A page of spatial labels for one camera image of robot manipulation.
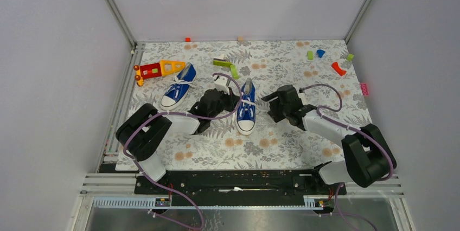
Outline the blue sneaker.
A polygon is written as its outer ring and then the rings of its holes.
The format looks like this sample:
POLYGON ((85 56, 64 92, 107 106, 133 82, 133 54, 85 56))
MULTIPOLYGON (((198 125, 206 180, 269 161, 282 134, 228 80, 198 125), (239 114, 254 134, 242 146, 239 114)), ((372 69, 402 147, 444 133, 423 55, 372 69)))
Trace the blue sneaker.
POLYGON ((256 123, 255 86, 251 78, 247 78, 241 88, 241 103, 234 117, 235 127, 242 135, 250 135, 256 123))
POLYGON ((186 66, 174 76, 173 83, 163 94, 160 100, 160 107, 165 111, 172 111, 183 103, 191 88, 195 88, 194 83, 197 72, 194 66, 188 62, 186 66))

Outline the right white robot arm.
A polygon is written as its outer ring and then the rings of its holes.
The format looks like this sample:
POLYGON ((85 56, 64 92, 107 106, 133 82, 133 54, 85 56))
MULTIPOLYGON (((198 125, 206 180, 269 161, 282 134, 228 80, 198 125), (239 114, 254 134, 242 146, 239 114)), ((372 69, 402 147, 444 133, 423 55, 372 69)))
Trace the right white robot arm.
POLYGON ((316 176, 311 187, 318 194, 325 194, 333 184, 354 182, 366 188, 374 182, 390 179, 397 162, 380 129, 374 124, 353 126, 328 117, 325 105, 307 104, 306 87, 295 89, 293 85, 279 87, 262 97, 269 104, 269 116, 275 122, 284 119, 302 131, 315 133, 342 148, 344 159, 316 166, 316 176))

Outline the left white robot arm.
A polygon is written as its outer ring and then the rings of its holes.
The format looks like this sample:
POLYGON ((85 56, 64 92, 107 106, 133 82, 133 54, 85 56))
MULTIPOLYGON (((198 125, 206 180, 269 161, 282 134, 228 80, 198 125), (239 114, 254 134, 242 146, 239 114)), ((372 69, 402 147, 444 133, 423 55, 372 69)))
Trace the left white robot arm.
POLYGON ((157 194, 168 188, 166 168, 156 153, 169 134, 196 135, 207 130, 213 119, 223 119, 239 107, 240 97, 210 89, 186 113, 160 112, 152 104, 142 105, 116 131, 123 153, 133 159, 140 172, 149 177, 148 187, 157 194))

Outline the floral table mat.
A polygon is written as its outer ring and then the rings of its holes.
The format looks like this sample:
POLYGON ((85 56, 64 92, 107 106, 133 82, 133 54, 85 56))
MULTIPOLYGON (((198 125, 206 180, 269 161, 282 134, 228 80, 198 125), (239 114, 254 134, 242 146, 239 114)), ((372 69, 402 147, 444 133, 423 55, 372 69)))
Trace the floral table mat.
POLYGON ((308 103, 329 106, 323 113, 331 118, 355 126, 371 121, 353 63, 347 60, 344 40, 147 43, 141 64, 177 60, 195 67, 196 87, 178 107, 183 112, 213 88, 213 73, 228 73, 227 68, 212 63, 220 55, 236 66, 239 84, 247 78, 253 80, 255 129, 249 136, 241 135, 226 118, 213 120, 202 134, 169 135, 157 149, 167 170, 307 169, 341 161, 344 155, 338 145, 301 131, 287 120, 275 123, 269 117, 269 106, 261 98, 288 84, 306 87, 308 103), (318 49, 325 51, 322 58, 316 54, 318 49), (308 60, 309 50, 313 60, 308 60), (346 75, 339 76, 332 69, 336 61, 346 75))

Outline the green block short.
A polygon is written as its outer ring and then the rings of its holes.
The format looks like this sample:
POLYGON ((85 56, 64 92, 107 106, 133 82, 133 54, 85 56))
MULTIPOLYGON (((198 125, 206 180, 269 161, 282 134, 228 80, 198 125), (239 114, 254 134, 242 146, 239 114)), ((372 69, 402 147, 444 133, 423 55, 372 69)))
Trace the green block short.
POLYGON ((235 80, 238 80, 239 79, 239 74, 238 74, 238 70, 237 70, 236 66, 235 65, 230 65, 230 70, 231 70, 232 78, 235 79, 235 80))

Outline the green block long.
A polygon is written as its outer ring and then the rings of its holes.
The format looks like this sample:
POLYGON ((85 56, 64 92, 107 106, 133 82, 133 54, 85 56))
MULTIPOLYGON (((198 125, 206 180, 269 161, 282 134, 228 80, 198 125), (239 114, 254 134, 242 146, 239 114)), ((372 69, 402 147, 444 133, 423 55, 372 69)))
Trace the green block long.
POLYGON ((222 59, 213 59, 213 65, 221 67, 231 67, 233 64, 222 59))

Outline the blue wedge block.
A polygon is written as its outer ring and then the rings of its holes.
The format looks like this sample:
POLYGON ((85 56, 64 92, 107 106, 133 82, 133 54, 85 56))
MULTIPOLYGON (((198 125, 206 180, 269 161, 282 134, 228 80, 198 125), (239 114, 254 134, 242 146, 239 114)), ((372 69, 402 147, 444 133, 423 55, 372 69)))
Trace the blue wedge block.
POLYGON ((322 49, 318 49, 316 51, 316 54, 317 54, 318 58, 322 58, 325 55, 325 51, 322 50, 322 49))

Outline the red arch block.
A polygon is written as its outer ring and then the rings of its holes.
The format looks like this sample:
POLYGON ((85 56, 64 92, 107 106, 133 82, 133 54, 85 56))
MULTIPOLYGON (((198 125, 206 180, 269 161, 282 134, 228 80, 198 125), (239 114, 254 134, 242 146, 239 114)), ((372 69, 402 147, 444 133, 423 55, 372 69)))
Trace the red arch block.
POLYGON ((344 76, 346 75, 347 71, 342 69, 338 62, 334 62, 331 64, 332 69, 339 75, 339 76, 344 76))

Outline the pink lego brick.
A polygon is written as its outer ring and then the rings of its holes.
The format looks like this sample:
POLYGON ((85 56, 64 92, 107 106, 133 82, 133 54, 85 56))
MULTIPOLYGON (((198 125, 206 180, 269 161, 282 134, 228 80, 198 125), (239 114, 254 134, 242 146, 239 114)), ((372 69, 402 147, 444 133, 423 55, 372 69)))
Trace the pink lego brick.
POLYGON ((366 83, 360 83, 360 87, 361 87, 361 90, 362 90, 362 94, 367 97, 369 96, 369 90, 368 90, 368 86, 366 83))

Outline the red yellow toy frame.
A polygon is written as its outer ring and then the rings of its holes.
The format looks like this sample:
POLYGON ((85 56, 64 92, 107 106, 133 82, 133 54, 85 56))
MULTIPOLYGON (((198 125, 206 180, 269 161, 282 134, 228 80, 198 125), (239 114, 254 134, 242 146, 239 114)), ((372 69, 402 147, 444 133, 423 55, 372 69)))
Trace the red yellow toy frame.
POLYGON ((183 61, 160 60, 156 63, 146 65, 134 65, 135 81, 139 87, 142 87, 144 80, 167 76, 180 72, 186 63, 183 61))

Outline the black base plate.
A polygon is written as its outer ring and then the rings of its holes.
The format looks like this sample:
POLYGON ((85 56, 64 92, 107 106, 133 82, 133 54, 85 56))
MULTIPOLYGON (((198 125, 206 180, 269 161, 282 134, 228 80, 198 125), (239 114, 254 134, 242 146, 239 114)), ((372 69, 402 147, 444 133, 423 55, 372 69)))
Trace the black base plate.
POLYGON ((168 170, 157 183, 137 176, 134 193, 169 199, 176 195, 187 201, 200 195, 233 193, 328 199, 334 197, 334 191, 348 195, 359 188, 355 183, 342 188, 338 184, 324 184, 314 170, 168 170))

